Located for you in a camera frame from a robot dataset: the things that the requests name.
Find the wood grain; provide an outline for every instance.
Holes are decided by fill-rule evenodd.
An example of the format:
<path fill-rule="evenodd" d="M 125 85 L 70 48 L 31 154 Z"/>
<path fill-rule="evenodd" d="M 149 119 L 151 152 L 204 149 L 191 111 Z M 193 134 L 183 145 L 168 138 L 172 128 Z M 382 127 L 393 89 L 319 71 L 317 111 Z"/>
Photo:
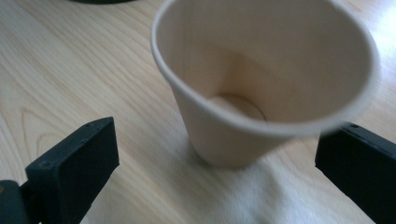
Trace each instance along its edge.
<path fill-rule="evenodd" d="M 150 52 L 162 2 L 0 2 L 0 179 L 21 184 L 37 156 L 112 116 L 121 166 L 83 223 L 373 223 L 315 168 L 317 136 L 239 171 L 196 156 Z M 396 3 L 345 2 L 372 32 L 382 68 L 373 102 L 352 121 L 396 142 Z"/>

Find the white paper cup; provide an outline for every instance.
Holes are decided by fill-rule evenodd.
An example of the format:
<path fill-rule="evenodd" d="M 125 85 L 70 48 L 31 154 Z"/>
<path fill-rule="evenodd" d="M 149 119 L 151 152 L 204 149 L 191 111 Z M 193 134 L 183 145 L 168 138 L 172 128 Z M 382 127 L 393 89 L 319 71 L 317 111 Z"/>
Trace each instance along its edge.
<path fill-rule="evenodd" d="M 375 88 L 375 42 L 326 0 L 170 0 L 152 53 L 206 161 L 242 167 L 340 124 Z"/>

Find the wooden table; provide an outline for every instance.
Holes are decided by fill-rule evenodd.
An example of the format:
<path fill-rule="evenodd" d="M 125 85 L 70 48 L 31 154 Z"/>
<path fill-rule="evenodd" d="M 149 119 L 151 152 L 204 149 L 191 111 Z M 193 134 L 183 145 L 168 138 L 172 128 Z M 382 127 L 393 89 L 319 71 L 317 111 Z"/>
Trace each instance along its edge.
<path fill-rule="evenodd" d="M 82 223 L 372 223 L 315 168 L 317 136 L 239 171 L 196 156 L 150 52 L 162 2 L 0 2 L 0 179 L 23 183 L 27 164 L 82 124 L 112 116 L 120 167 Z M 346 4 L 382 60 L 374 101 L 352 121 L 396 142 L 396 2 Z"/>

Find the cup bottom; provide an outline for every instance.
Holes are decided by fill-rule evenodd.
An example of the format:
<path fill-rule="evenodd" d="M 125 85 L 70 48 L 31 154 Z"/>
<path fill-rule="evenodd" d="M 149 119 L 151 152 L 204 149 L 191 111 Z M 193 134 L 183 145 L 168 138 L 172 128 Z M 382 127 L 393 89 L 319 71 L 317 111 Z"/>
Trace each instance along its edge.
<path fill-rule="evenodd" d="M 264 114 L 256 105 L 240 96 L 229 94 L 216 95 L 209 98 L 209 102 L 239 116 L 266 120 Z"/>

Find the cup rim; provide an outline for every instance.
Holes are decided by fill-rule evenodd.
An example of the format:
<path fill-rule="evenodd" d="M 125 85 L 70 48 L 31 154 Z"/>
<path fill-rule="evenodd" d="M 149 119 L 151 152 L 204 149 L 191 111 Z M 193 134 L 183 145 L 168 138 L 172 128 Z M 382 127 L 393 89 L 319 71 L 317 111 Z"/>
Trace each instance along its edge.
<path fill-rule="evenodd" d="M 320 132 L 330 132 L 332 129 L 335 129 L 337 126 L 341 125 L 345 119 L 351 119 L 352 116 L 356 116 L 369 104 L 372 97 L 374 96 L 376 85 L 379 80 L 380 62 L 379 52 L 371 33 L 368 31 L 362 21 L 360 21 L 360 19 L 358 19 L 357 16 L 354 15 L 354 13 L 352 13 L 350 9 L 348 9 L 344 4 L 334 0 L 322 0 L 323 4 L 333 5 L 334 8 L 349 18 L 353 24 L 358 27 L 365 40 L 365 43 L 367 44 L 367 49 L 369 50 L 371 56 L 371 66 L 369 67 L 370 70 L 368 71 L 370 75 L 367 78 L 367 81 L 365 82 L 360 94 L 358 94 L 355 99 L 352 99 L 350 104 L 345 105 L 338 111 L 331 113 L 329 116 L 321 119 L 313 119 L 295 123 L 260 121 L 239 116 L 232 112 L 221 109 L 219 106 L 209 102 L 206 98 L 182 81 L 166 64 L 160 53 L 157 45 L 158 27 L 169 7 L 171 7 L 177 1 L 183 0 L 167 0 L 164 2 L 158 10 L 152 23 L 150 45 L 154 61 L 172 88 L 178 88 L 180 91 L 186 94 L 188 98 L 204 108 L 206 113 L 209 113 L 211 116 L 214 116 L 223 122 L 227 122 L 229 125 L 234 126 L 235 128 L 248 133 L 265 134 L 278 137 L 305 136 Z"/>

